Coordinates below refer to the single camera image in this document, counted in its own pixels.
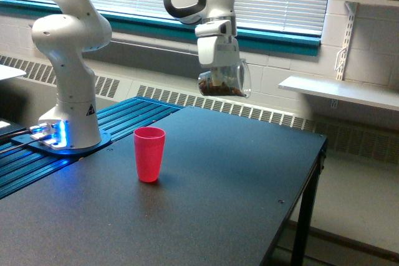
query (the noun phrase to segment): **heating vent grille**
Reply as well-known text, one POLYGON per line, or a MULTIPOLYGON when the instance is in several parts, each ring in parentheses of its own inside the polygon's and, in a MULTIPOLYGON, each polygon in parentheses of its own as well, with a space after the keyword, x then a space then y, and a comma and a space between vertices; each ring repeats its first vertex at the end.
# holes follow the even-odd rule
POLYGON ((155 89, 141 85, 137 96, 178 104, 181 106, 196 106, 217 112, 239 115, 245 118, 266 121, 288 126, 297 130, 310 131, 327 135, 329 149, 350 153, 379 161, 399 164, 399 136, 384 135, 380 132, 369 132, 366 129, 332 124, 323 121, 307 120, 291 113, 260 109, 242 103, 224 102, 211 98, 187 95, 169 90, 155 89))
MULTIPOLYGON (((12 67, 25 71, 26 79, 57 85, 54 69, 51 65, 30 62, 28 60, 16 59, 0 55, 0 65, 12 67)), ((95 77, 95 94, 107 98, 114 98, 120 81, 103 76, 95 77)))

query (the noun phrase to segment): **red plastic cup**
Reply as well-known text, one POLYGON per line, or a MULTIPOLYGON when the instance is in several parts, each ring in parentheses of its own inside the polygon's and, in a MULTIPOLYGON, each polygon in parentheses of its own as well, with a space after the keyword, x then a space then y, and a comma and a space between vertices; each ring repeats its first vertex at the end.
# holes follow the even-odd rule
POLYGON ((165 131, 155 127, 142 127, 134 132, 136 169, 139 180, 151 183, 161 170, 165 131))

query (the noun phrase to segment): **wall shelf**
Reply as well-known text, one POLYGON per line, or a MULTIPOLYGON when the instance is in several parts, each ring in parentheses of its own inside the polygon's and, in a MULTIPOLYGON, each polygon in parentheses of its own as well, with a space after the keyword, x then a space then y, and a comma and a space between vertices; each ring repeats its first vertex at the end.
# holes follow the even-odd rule
POLYGON ((351 3, 359 3, 368 6, 399 7, 399 1, 395 0, 339 0, 351 3))
POLYGON ((20 77, 24 75, 26 75, 26 73, 22 70, 6 67, 5 65, 0 65, 0 80, 20 77))
POLYGON ((399 111, 399 91, 366 83, 315 76, 290 76, 279 88, 329 99, 399 111))

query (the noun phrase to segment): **floor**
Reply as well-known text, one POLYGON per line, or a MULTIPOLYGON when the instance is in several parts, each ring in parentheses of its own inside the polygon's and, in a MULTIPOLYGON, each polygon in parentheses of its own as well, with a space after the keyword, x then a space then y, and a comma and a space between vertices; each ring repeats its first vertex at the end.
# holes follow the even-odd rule
POLYGON ((329 151, 312 227, 398 253, 398 199, 399 165, 329 151))

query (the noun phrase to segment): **shelf bracket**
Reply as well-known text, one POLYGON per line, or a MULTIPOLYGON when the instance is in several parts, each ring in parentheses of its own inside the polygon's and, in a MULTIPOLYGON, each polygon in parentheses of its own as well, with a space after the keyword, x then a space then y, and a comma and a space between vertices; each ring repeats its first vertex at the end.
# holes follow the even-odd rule
POLYGON ((345 1, 345 6, 347 7, 349 13, 356 15, 358 4, 355 2, 345 1))
POLYGON ((338 51, 337 59, 335 60, 335 71, 337 73, 336 79, 339 81, 343 81, 345 77, 345 68, 350 49, 350 42, 352 40, 352 32, 358 4, 355 2, 345 1, 345 6, 348 9, 348 23, 345 31, 344 43, 342 44, 342 48, 338 51))

